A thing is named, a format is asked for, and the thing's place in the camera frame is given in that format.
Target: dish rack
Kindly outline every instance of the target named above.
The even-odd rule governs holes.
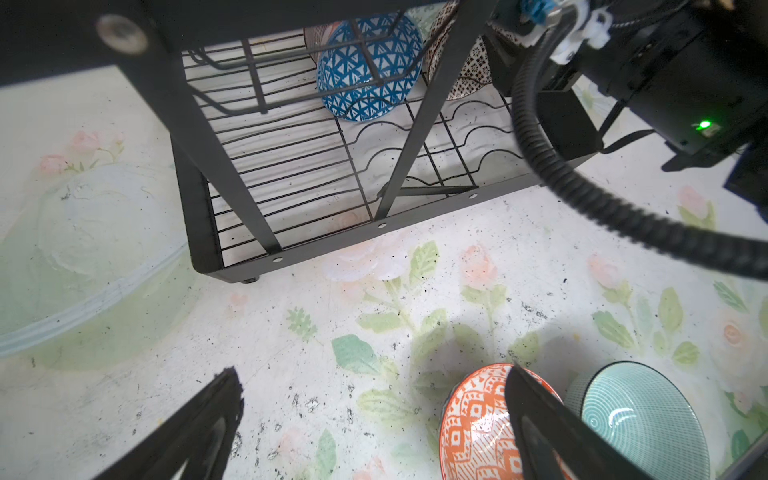
[[[516,147],[509,98],[486,85],[445,101],[493,0],[463,0],[402,74],[420,68],[453,21],[432,82],[421,76],[404,102],[365,123],[335,118],[321,97],[395,78],[381,78],[368,58],[372,80],[321,93],[310,53],[340,45],[365,52],[392,34],[407,7],[425,2],[350,4],[345,11],[343,3],[324,19],[346,16],[355,38],[330,47],[307,48],[300,29],[270,30],[284,18],[276,27],[262,20],[254,29],[259,37],[207,47],[189,45],[189,35],[174,45],[167,37],[173,29],[146,12],[112,15],[117,24],[98,31],[107,45],[113,34],[146,40],[140,54],[111,55],[170,131],[198,272],[250,283],[262,273],[536,184]],[[354,17],[372,13],[363,10],[387,6],[398,7],[388,32],[372,36],[355,28]],[[301,22],[310,10],[300,10],[291,25],[308,26]],[[90,15],[98,24],[104,13]],[[207,38],[222,37],[214,31]],[[591,153],[566,156],[578,165]]]

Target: blue patterned bowl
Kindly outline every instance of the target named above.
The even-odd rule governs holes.
[[[358,18],[364,37],[383,35],[395,21],[397,14],[374,15]],[[338,27],[328,45],[355,38],[348,22]],[[373,42],[368,51],[382,78],[405,72],[419,56],[422,36],[408,17],[403,17],[390,38]],[[390,81],[382,87],[365,87],[323,97],[326,108],[334,115],[351,121],[368,121],[381,117],[402,102],[411,91],[421,71],[421,62],[407,77]],[[373,76],[358,45],[325,50],[317,61],[317,90],[331,91],[348,85],[371,81]]]
[[[616,362],[579,375],[564,403],[650,477],[710,477],[707,442],[694,411],[677,387],[651,367]]]

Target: teal bowl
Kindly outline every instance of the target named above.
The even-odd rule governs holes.
[[[651,367],[616,362],[580,375],[564,404],[655,480],[709,479],[709,452],[696,414]]]

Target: wire grid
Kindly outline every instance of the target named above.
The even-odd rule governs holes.
[[[355,123],[325,109],[308,53],[258,69],[217,67],[290,51],[308,52],[301,31],[207,48],[213,65],[184,54],[187,82],[205,96],[198,104],[283,248],[372,222],[427,87],[422,76],[386,116]],[[258,113],[265,102],[279,106]],[[467,190],[527,173],[509,112],[491,86],[446,102],[403,187]],[[209,191],[224,265],[266,254],[213,185]],[[398,197],[390,215],[447,196]]]

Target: orange and white patterned bowl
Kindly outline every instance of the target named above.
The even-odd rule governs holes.
[[[504,387],[512,365],[481,368],[458,384],[440,425],[443,480],[522,480],[520,452],[509,423]],[[562,402],[540,376],[526,369]]]

